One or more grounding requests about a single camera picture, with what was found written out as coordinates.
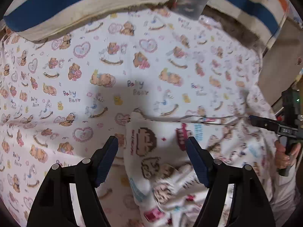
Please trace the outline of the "person's right hand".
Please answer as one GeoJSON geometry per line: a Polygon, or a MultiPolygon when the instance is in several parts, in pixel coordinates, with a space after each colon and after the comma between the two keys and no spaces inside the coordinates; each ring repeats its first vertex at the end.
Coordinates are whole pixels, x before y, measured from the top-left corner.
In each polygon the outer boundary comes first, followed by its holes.
{"type": "Polygon", "coordinates": [[[301,144],[297,143],[291,149],[289,155],[286,154],[286,148],[276,140],[275,165],[278,169],[286,169],[288,166],[293,166],[296,163],[296,158],[299,155],[301,144]]]}

